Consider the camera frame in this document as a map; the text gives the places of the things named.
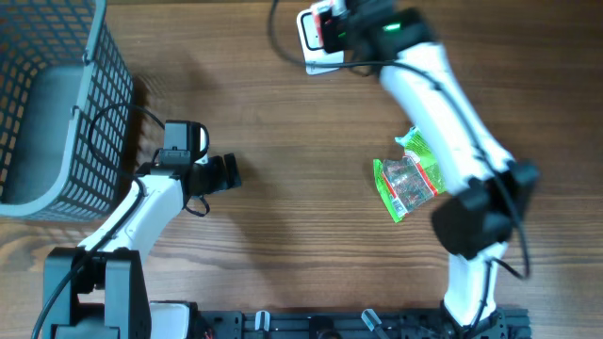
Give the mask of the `red small tissue pack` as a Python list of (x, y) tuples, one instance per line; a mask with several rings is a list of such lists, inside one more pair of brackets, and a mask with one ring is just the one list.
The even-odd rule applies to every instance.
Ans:
[(326, 53), (343, 51), (345, 48), (345, 0), (323, 0), (310, 7), (319, 34), (320, 45)]

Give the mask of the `green snack bag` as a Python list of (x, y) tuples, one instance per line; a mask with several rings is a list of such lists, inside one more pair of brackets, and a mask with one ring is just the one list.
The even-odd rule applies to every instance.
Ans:
[(444, 175), (421, 132), (402, 149), (399, 160), (374, 159), (372, 163), (376, 188), (395, 222), (447, 191)]

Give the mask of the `teal wipes pack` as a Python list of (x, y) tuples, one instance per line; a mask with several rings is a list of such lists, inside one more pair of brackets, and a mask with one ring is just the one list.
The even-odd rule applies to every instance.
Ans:
[(395, 141), (402, 147), (406, 147), (411, 140), (414, 138), (414, 136), (419, 133), (420, 130), (417, 129), (415, 126), (411, 127), (408, 132), (401, 137), (395, 137)]

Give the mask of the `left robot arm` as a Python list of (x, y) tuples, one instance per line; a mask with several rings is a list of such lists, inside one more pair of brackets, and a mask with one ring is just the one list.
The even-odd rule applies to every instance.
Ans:
[(35, 338), (207, 338), (196, 303), (149, 299), (142, 265), (191, 199), (240, 186), (233, 154), (208, 156), (209, 135), (167, 121), (158, 161), (143, 164), (130, 192), (93, 234), (46, 257)]

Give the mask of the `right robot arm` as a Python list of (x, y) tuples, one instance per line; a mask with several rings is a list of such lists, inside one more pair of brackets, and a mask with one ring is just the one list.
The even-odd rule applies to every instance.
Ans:
[(492, 136), (465, 96), (444, 43), (416, 8), (390, 1), (328, 1), (312, 14), (328, 53), (353, 51), (351, 67), (369, 67), (430, 147), (451, 198), (432, 214), (449, 254), (443, 306), (466, 337), (496, 309), (497, 270), (512, 234), (527, 239), (523, 219), (539, 178)]

